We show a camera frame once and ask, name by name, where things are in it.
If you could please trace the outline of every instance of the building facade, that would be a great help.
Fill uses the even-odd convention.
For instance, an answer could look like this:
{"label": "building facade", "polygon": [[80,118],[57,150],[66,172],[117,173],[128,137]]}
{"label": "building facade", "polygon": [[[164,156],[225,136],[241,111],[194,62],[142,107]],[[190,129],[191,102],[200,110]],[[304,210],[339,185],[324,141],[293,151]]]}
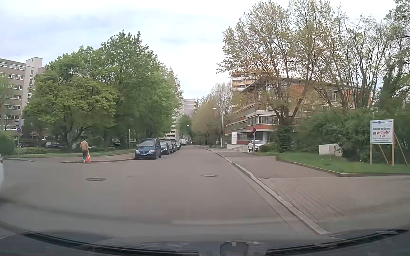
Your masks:
{"label": "building facade", "polygon": [[0,77],[7,79],[0,95],[0,130],[17,140],[17,128],[23,126],[23,108],[30,102],[34,79],[45,69],[42,59],[34,57],[23,62],[0,58]]}
{"label": "building facade", "polygon": [[[299,79],[283,78],[282,83],[285,85],[285,90],[290,90],[289,94],[301,94],[304,89],[304,84]],[[270,85],[266,77],[253,80],[251,83],[245,83],[244,88],[235,87],[235,90],[241,93],[251,95],[251,98],[256,99],[261,97],[261,91],[273,90],[274,87]],[[337,101],[337,90],[330,87],[328,89],[328,99],[332,106],[340,107]],[[295,96],[289,99],[289,117],[293,115],[293,110],[297,103]],[[307,118],[309,115],[317,112],[322,112],[329,109],[330,105],[321,98],[316,90],[309,90],[309,93],[303,98],[303,101],[298,108],[294,118],[294,123],[297,124],[301,119]],[[249,104],[242,108],[234,109],[230,116],[230,122],[225,126],[225,142],[231,143],[232,132],[237,132],[237,144],[248,144],[253,140],[253,128],[256,128],[255,140],[262,140],[264,142],[274,142],[275,136],[273,132],[276,131],[278,117],[271,107],[258,102],[257,105],[252,100]]]}
{"label": "building facade", "polygon": [[170,128],[170,132],[165,134],[166,138],[174,138],[176,140],[183,138],[179,132],[179,122],[183,115],[188,115],[192,118],[194,113],[198,109],[198,100],[191,98],[191,99],[181,99],[181,106],[176,110],[176,114],[174,116],[174,123]]}

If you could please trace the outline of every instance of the asphalt road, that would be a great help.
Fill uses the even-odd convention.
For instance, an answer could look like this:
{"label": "asphalt road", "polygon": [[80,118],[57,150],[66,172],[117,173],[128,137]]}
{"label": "asphalt road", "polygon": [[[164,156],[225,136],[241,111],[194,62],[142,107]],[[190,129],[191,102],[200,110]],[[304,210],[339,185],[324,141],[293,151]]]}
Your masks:
{"label": "asphalt road", "polygon": [[27,230],[150,239],[313,235],[227,161],[193,146],[157,160],[4,166],[0,220]]}

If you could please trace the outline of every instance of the grass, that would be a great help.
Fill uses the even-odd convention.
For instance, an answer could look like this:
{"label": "grass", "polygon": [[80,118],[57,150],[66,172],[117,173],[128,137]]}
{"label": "grass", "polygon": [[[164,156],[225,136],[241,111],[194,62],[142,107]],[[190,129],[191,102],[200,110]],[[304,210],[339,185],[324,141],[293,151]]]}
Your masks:
{"label": "grass", "polygon": [[363,162],[350,162],[342,157],[319,155],[312,153],[272,153],[257,152],[260,156],[276,156],[276,160],[291,161],[310,165],[339,173],[410,173],[410,165],[372,164]]}
{"label": "grass", "polygon": [[[90,151],[91,157],[96,156],[112,156],[134,153],[135,149],[118,149],[114,151],[93,152]],[[10,155],[10,158],[39,158],[39,157],[80,157],[82,153],[48,153],[48,154],[24,154],[24,155]]]}

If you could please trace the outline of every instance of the billboard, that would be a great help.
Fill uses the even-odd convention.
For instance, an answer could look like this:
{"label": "billboard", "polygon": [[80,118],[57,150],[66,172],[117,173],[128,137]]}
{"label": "billboard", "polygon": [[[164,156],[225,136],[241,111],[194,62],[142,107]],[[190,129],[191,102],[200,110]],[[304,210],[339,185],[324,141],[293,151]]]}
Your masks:
{"label": "billboard", "polygon": [[232,144],[236,144],[236,132],[232,132]]}
{"label": "billboard", "polygon": [[394,120],[371,120],[370,123],[371,144],[393,144],[394,142]]}

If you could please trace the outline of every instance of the cloud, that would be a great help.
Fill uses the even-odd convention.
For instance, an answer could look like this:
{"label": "cloud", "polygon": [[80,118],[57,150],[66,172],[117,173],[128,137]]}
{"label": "cloud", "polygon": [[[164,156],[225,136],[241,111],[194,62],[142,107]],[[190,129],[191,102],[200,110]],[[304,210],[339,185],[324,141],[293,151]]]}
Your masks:
{"label": "cloud", "polygon": [[[0,57],[44,63],[79,46],[99,47],[112,35],[141,32],[166,66],[178,74],[185,97],[202,97],[228,74],[216,74],[224,59],[222,32],[234,26],[256,0],[0,0]],[[332,0],[338,6],[340,0]],[[361,0],[343,7],[350,17],[382,19],[392,0]]]}

